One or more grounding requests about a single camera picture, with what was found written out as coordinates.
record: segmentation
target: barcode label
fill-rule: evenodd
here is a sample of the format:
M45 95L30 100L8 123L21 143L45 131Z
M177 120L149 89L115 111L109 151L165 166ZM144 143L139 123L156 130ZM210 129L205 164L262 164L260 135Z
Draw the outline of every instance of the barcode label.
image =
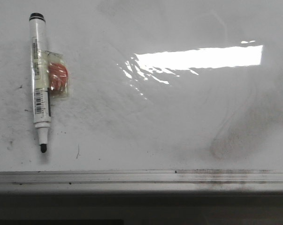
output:
M42 89L35 90L35 114L43 113L44 98Z

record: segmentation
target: white surface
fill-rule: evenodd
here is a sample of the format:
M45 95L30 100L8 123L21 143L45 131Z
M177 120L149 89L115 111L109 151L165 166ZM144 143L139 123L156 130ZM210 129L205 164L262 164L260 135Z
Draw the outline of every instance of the white surface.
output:
M71 72L43 155L32 12ZM109 169L283 171L283 1L0 0L0 171Z

